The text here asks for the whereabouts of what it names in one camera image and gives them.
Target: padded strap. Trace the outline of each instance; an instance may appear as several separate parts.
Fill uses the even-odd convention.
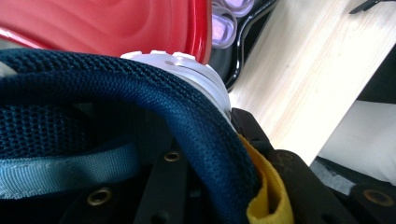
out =
[[[0,78],[0,104],[134,102],[162,116],[204,182],[224,223],[246,223],[260,182],[236,133],[217,108],[182,79],[124,59],[39,49],[0,51],[18,74]]]

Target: light blue webbing strap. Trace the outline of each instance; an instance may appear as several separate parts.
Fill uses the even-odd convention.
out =
[[[119,137],[74,156],[0,161],[0,199],[82,189],[130,178],[140,169],[131,139]]]

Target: black plastic part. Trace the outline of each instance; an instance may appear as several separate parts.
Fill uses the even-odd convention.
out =
[[[396,2],[396,0],[366,0],[364,3],[355,7],[349,14],[356,14],[360,11],[367,11],[368,9],[374,7],[379,2]]]
[[[161,155],[152,168],[134,223],[184,223],[188,172],[188,162],[180,150]]]
[[[70,205],[69,209],[64,213],[60,224],[69,223],[97,223],[106,224],[109,222],[115,207],[120,200],[120,188],[97,188],[89,189],[81,193],[76,200]],[[88,198],[100,201],[103,203],[97,205],[90,205]]]
[[[396,223],[395,194],[376,185],[356,185],[349,195],[352,213],[360,223]]]
[[[360,101],[396,105],[396,45],[358,97]]]
[[[274,148],[257,120],[249,112],[233,108],[231,111],[231,123],[236,131],[242,134],[251,145],[266,157]]]
[[[0,223],[59,223],[80,191],[20,200],[0,200]]]
[[[297,154],[275,150],[268,161],[285,184],[296,223],[358,223]]]
[[[231,69],[229,71],[229,75],[224,80],[227,90],[230,91],[233,88],[233,84],[238,79],[245,64],[245,57],[248,56],[248,53],[254,47],[254,44],[250,44],[248,53],[245,53],[245,40],[251,27],[264,16],[269,15],[269,12],[274,9],[277,2],[277,0],[264,1],[257,9],[250,12],[246,18],[238,22],[237,34],[232,46],[233,60],[231,62]],[[260,31],[265,23],[266,19],[261,21],[259,25]],[[250,39],[250,43],[256,42],[257,33],[255,33],[255,35],[256,36],[254,36],[253,39]]]
[[[221,77],[223,82],[227,80],[229,72],[231,70],[231,64],[233,60],[233,46],[227,49],[213,49],[210,52],[209,65],[215,69],[215,71]]]

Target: brass grommet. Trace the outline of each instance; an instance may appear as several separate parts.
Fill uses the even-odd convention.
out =
[[[172,151],[169,153],[166,153],[166,155],[163,157],[166,161],[178,161],[180,159],[180,155],[176,151]]]
[[[395,204],[393,199],[388,194],[375,189],[365,189],[363,191],[364,197],[372,202],[384,207],[391,207]]]
[[[98,206],[108,202],[112,196],[113,192],[110,188],[101,188],[88,196],[87,203],[91,206]]]

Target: white plastic part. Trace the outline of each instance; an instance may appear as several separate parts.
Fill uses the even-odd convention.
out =
[[[209,65],[196,62],[193,56],[154,50],[150,54],[126,53],[121,58],[146,63],[180,77],[206,96],[227,120],[230,119],[230,98],[219,74]]]

